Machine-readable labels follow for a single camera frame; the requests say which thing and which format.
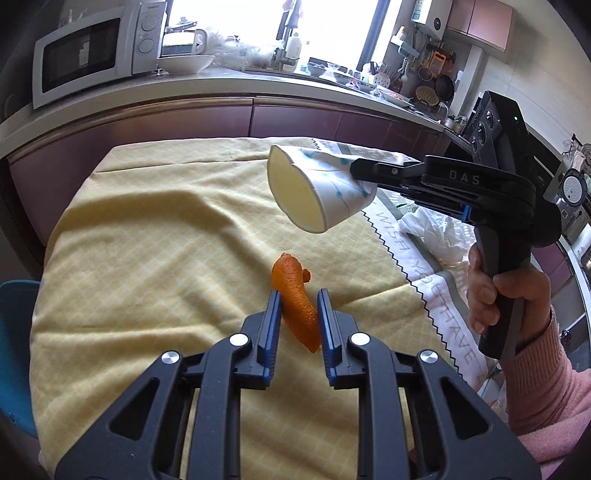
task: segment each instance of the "water heater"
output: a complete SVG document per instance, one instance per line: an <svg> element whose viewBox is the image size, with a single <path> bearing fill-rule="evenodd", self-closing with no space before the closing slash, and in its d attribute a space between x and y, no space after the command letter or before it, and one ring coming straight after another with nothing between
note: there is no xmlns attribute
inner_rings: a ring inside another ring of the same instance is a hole
<svg viewBox="0 0 591 480"><path fill-rule="evenodd" d="M452 0L417 0L412 21L434 40L441 40L451 10Z"/></svg>

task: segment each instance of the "silver screw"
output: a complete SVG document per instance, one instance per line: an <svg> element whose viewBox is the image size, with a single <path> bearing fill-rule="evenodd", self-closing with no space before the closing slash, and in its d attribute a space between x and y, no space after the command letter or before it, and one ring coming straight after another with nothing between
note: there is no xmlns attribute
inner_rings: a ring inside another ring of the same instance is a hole
<svg viewBox="0 0 591 480"><path fill-rule="evenodd" d="M357 332L351 335L351 342L355 345L367 345L369 343L369 335L367 333Z"/></svg>
<svg viewBox="0 0 591 480"><path fill-rule="evenodd" d="M243 333L235 333L230 337L230 343L233 346L242 346L248 343L248 337Z"/></svg>
<svg viewBox="0 0 591 480"><path fill-rule="evenodd" d="M419 358L426 364L434 364L439 356L433 350L423 350Z"/></svg>
<svg viewBox="0 0 591 480"><path fill-rule="evenodd" d="M180 360L181 356L175 352L174 350L171 350L169 352L164 352L162 354L162 356L160 357L160 359L167 365L172 365L175 364L176 362L178 362Z"/></svg>

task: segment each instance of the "orange peel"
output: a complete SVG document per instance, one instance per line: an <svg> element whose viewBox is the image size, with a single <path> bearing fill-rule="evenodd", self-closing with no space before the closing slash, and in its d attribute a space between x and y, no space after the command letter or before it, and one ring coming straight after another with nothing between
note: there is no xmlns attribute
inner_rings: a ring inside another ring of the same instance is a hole
<svg viewBox="0 0 591 480"><path fill-rule="evenodd" d="M295 338L314 353L320 347L320 327L318 311L304 289L304 283L308 283L310 278L310 272L290 254L282 254L271 271L273 288L281 294L286 325Z"/></svg>

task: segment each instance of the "purple cabinet door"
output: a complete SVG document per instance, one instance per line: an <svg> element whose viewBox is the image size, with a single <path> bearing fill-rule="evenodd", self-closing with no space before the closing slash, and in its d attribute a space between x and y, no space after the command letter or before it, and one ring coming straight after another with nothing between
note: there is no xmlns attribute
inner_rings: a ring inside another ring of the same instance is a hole
<svg viewBox="0 0 591 480"><path fill-rule="evenodd" d="M496 0L476 0L468 35L505 51L513 8Z"/></svg>
<svg viewBox="0 0 591 480"><path fill-rule="evenodd" d="M384 141L384 150L400 152L405 155L413 154L413 146L422 127L408 120L392 120Z"/></svg>
<svg viewBox="0 0 591 480"><path fill-rule="evenodd" d="M425 155L435 155L439 133L423 128L417 137L410 155L417 160L425 160Z"/></svg>
<svg viewBox="0 0 591 480"><path fill-rule="evenodd" d="M341 112L293 106L255 105L251 137L316 137L334 140Z"/></svg>
<svg viewBox="0 0 591 480"><path fill-rule="evenodd" d="M10 166L22 205L43 245L72 198L111 148L182 138L247 137L251 106L161 112L92 128Z"/></svg>
<svg viewBox="0 0 591 480"><path fill-rule="evenodd" d="M390 121L361 113L343 113L336 132L337 142L368 148L382 148Z"/></svg>
<svg viewBox="0 0 591 480"><path fill-rule="evenodd" d="M475 2L476 0L453 0L447 28L464 34L468 33Z"/></svg>

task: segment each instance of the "microwave knob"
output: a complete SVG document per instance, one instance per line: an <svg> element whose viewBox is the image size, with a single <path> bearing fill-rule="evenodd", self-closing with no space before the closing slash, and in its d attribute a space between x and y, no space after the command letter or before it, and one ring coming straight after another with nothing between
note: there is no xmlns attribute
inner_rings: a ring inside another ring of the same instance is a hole
<svg viewBox="0 0 591 480"><path fill-rule="evenodd" d="M146 32L155 29L156 25L158 25L158 18L153 15L150 15L149 17L146 17L142 20L142 30Z"/></svg>
<svg viewBox="0 0 591 480"><path fill-rule="evenodd" d="M139 42L139 52L140 53L149 53L154 48L154 40L151 38L145 38L141 42Z"/></svg>

